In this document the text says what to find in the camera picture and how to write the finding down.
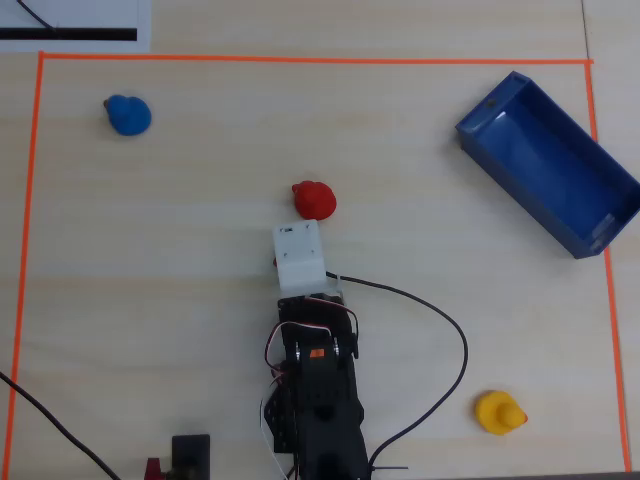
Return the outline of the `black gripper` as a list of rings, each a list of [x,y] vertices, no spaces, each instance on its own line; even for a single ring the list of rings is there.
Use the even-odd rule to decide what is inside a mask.
[[[351,314],[340,295],[317,293],[280,299],[278,320],[322,326],[350,326]]]

